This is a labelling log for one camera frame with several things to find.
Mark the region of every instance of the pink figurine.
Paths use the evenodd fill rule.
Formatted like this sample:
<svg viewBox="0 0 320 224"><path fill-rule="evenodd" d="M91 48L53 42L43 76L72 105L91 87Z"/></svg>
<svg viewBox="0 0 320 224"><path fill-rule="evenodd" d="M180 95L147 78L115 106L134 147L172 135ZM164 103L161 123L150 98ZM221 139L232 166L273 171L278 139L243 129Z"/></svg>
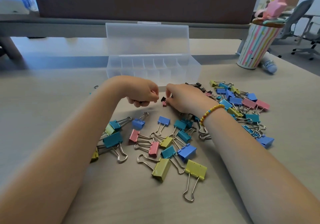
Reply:
<svg viewBox="0 0 320 224"><path fill-rule="evenodd" d="M276 20L288 5L286 0L273 0L268 4L265 9L260 9L255 13L255 17L259 20Z"/></svg>

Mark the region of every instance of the desk leg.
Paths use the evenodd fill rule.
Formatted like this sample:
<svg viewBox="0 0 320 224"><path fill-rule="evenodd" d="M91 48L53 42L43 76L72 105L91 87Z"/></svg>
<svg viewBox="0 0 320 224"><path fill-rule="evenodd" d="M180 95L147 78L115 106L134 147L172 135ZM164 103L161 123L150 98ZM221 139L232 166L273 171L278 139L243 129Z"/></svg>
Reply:
<svg viewBox="0 0 320 224"><path fill-rule="evenodd" d="M237 52L236 52L236 54L237 55L240 55L241 54L241 52L242 52L242 49L243 49L243 46L245 45L245 40L241 40L241 43L240 43L240 45L239 45L239 48L238 48L238 50L237 50Z"/></svg>
<svg viewBox="0 0 320 224"><path fill-rule="evenodd" d="M304 34L306 33L307 29L309 28L309 25L310 25L312 19L313 19L313 17L309 17L309 21L308 21L308 23L306 24L306 27L305 27L302 35L299 37L299 40L298 40L297 45L300 45L300 44L301 44L301 41L302 41L302 39L303 39L303 36L304 36Z"/></svg>
<svg viewBox="0 0 320 224"><path fill-rule="evenodd" d="M20 60L22 55L10 37L0 37L0 45L11 60Z"/></svg>

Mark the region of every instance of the pink object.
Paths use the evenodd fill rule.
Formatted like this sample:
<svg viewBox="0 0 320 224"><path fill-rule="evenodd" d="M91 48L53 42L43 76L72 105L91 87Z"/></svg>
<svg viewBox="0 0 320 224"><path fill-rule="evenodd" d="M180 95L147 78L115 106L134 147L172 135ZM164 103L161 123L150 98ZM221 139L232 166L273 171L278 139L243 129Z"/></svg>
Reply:
<svg viewBox="0 0 320 224"><path fill-rule="evenodd" d="M136 143L139 137L140 131L133 129L129 137L129 143Z"/></svg>
<svg viewBox="0 0 320 224"><path fill-rule="evenodd" d="M251 101L251 100L249 100L247 98L244 98L242 100L242 104L244 106L246 106L247 108L255 108L257 106L257 104L254 101Z"/></svg>
<svg viewBox="0 0 320 224"><path fill-rule="evenodd" d="M287 6L286 0L273 0L267 8L258 10L254 16L259 20L275 20L280 17Z"/></svg>
<svg viewBox="0 0 320 224"><path fill-rule="evenodd" d="M159 142L153 141L153 142L151 143L151 146L150 146L149 156L150 156L150 157L157 157L157 155L158 155L158 149L159 149Z"/></svg>
<svg viewBox="0 0 320 224"><path fill-rule="evenodd" d="M267 104L261 100L257 100L256 101L257 105L258 105L258 108L261 108L261 109L265 109L265 110L269 110L270 109L270 104Z"/></svg>

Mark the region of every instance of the beaded bracelet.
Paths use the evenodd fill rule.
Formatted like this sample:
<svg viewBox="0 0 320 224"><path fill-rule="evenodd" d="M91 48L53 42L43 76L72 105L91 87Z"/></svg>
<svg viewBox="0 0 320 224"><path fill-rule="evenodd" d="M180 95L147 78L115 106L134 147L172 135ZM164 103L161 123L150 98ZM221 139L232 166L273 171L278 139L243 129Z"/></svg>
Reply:
<svg viewBox="0 0 320 224"><path fill-rule="evenodd" d="M209 109L201 118L200 120L200 125L203 125L203 121L205 120L205 118L213 111L215 111L218 108L224 108L225 106L223 104L218 104L216 106L214 106L213 108Z"/></svg>

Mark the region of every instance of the hand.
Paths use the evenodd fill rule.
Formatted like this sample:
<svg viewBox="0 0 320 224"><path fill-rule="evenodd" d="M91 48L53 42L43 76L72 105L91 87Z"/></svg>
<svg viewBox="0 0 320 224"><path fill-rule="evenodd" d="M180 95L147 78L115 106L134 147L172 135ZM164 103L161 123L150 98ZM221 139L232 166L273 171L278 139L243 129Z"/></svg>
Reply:
<svg viewBox="0 0 320 224"><path fill-rule="evenodd" d="M202 117L203 111L210 109L218 102L206 96L200 89L187 84L168 84L166 102L181 113L190 113Z"/></svg>
<svg viewBox="0 0 320 224"><path fill-rule="evenodd" d="M159 99L158 85L153 81L133 76L118 76L123 88L123 98L127 97L130 104L135 107L146 107L150 101L157 102Z"/></svg>

